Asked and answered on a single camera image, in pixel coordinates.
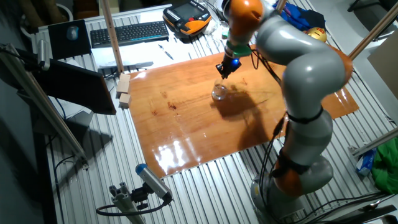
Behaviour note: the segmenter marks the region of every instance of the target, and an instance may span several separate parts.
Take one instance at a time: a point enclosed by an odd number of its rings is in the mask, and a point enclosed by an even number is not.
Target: metal pole
[[[111,8],[109,6],[108,0],[101,0],[102,11],[104,12],[106,28],[108,29],[109,39],[111,40],[111,45],[113,49],[114,58],[116,60],[116,65],[118,65],[118,72],[122,73],[124,71],[122,57],[120,56],[118,37],[116,36],[116,31],[114,29]]]
[[[388,133],[383,134],[382,136],[378,137],[377,139],[373,140],[372,142],[369,142],[362,148],[355,150],[352,153],[352,155],[354,157],[358,157],[358,156],[364,154],[365,152],[368,152],[369,150],[374,149],[375,147],[378,147],[381,144],[384,144],[397,136],[398,136],[398,128],[394,128],[392,131],[389,131]]]
[[[398,2],[391,8],[391,10],[380,20],[380,22],[372,29],[372,31],[355,47],[349,54],[351,60],[354,60],[366,46],[379,35],[384,28],[386,28],[391,21],[396,19],[398,15]]]
[[[18,55],[17,50],[12,45],[7,45],[6,50]],[[61,138],[71,146],[71,149],[76,156],[85,160],[86,154],[83,148],[80,146],[79,142],[69,130],[61,116],[55,111],[53,104],[51,104],[49,98],[37,83],[35,77],[25,70],[20,59],[4,52],[0,53],[0,59],[15,76],[16,80],[22,85],[27,94],[29,94],[41,112],[43,112],[44,116],[50,121]]]
[[[278,5],[276,5],[276,10],[279,12],[279,14],[282,13],[282,10],[284,10],[284,7],[286,5],[287,0],[279,0]]]

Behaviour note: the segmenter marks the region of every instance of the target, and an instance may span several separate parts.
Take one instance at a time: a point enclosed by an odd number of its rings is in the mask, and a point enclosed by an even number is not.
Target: table
[[[304,9],[312,9],[307,1],[296,2]],[[162,10],[165,7],[167,6],[122,12],[113,15],[113,19],[116,26],[136,24],[140,21],[141,13]],[[87,19],[86,25],[88,32],[106,28],[103,17]],[[41,27],[33,35],[34,50],[39,39],[49,41],[46,27]],[[223,51],[223,44],[207,48],[206,37],[193,38],[188,45],[179,42],[174,44],[183,47],[187,60]],[[75,60],[83,67],[97,71],[92,55],[77,56]],[[326,201],[360,196],[376,190],[371,179],[359,179],[354,170],[355,161],[347,148],[364,146],[364,142],[376,139],[394,126],[385,120],[377,102],[370,97],[372,93],[366,91],[355,74],[346,87],[357,102],[359,110],[333,121],[333,137],[323,155],[331,161],[335,177],[324,188],[299,199],[303,204],[303,210],[295,213],[299,218]],[[62,141],[54,141],[52,147],[54,160],[51,149],[47,149],[50,167],[70,155],[70,149]],[[281,144],[276,141],[274,147],[279,150]],[[65,223],[128,223],[126,218],[97,216],[95,208],[111,204],[111,195],[108,192],[110,185],[125,181],[130,190],[142,185],[142,180],[134,173],[134,169],[137,164],[144,162],[144,158],[130,111],[117,108],[116,116],[95,114],[83,140],[83,148],[87,151],[90,165],[87,171],[81,169],[78,162],[76,166],[67,162],[57,170],[61,186],[60,202],[54,191],[58,222],[62,223],[62,211]],[[263,155],[263,146],[259,145],[164,177],[163,180],[171,188],[175,200],[170,207],[144,215],[147,223],[234,223],[237,220],[241,223],[258,223],[252,209],[249,186],[261,168]],[[273,152],[271,162],[275,162],[275,159]],[[149,197],[148,203],[151,208],[160,205],[160,201],[153,195]]]
[[[148,166],[159,177],[262,144],[285,113],[282,90],[250,57],[223,85],[222,101],[211,91],[224,53],[131,74],[130,112]],[[270,63],[282,78],[285,66]],[[347,89],[323,100],[332,118],[358,109]]]

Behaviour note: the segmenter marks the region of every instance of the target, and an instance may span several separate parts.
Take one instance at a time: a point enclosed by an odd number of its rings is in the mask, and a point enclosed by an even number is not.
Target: aluminum rod
[[[282,10],[284,10],[284,7],[286,5],[287,0],[279,0],[278,5],[276,5],[276,10],[279,12],[279,14],[282,13]]]
[[[352,153],[352,155],[354,157],[358,157],[358,156],[364,154],[365,152],[368,152],[369,150],[374,149],[375,147],[378,147],[381,144],[384,144],[397,136],[398,136],[398,128],[394,128],[393,130],[389,131],[388,133],[383,134],[382,136],[378,137],[377,139],[369,142],[362,148],[355,150]]]
[[[18,55],[17,50],[11,44],[7,45],[6,50]],[[24,68],[24,64],[15,56],[1,52],[0,59],[32,98],[37,107],[39,107],[41,112],[43,112],[44,116],[50,121],[60,137],[71,147],[75,155],[85,160],[86,154],[83,148],[69,130],[59,113],[57,113],[48,96],[37,83],[32,73],[27,72]]]
[[[354,60],[368,44],[379,35],[384,28],[386,28],[391,21],[396,19],[398,15],[398,2],[391,8],[391,10],[377,23],[370,33],[355,47],[355,49],[348,55],[351,60]]]

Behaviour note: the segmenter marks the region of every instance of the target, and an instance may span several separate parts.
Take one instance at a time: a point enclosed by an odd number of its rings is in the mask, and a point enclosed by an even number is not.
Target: robotic arm
[[[333,177],[330,163],[320,154],[332,135],[332,119],[321,101],[340,90],[351,77],[352,61],[339,50],[310,37],[284,21],[265,1],[230,0],[229,37],[223,61],[216,66],[222,78],[237,70],[239,58],[251,54],[248,43],[258,29],[256,47],[271,62],[286,65],[281,83],[289,122],[275,171],[264,180],[266,204],[291,202],[322,188]],[[252,199],[263,200],[254,180]]]

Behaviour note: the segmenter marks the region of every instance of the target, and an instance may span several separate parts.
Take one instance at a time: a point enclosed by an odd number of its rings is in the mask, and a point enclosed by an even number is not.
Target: pen
[[[165,51],[164,48],[163,48],[160,44],[158,44],[158,45],[159,45],[160,49],[162,49],[163,52],[165,52],[166,55],[169,56],[169,58],[171,58],[172,60],[174,60],[173,57],[172,57],[167,51]]]

